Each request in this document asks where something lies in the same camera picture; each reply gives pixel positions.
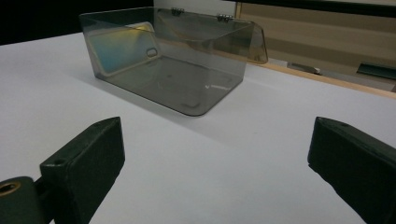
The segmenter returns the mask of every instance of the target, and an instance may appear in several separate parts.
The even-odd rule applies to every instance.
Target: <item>table surface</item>
[[[126,162],[91,223],[363,223],[307,163],[315,117],[396,147],[396,100],[248,64],[190,118],[96,79],[82,34],[0,47],[0,180],[120,116]]]

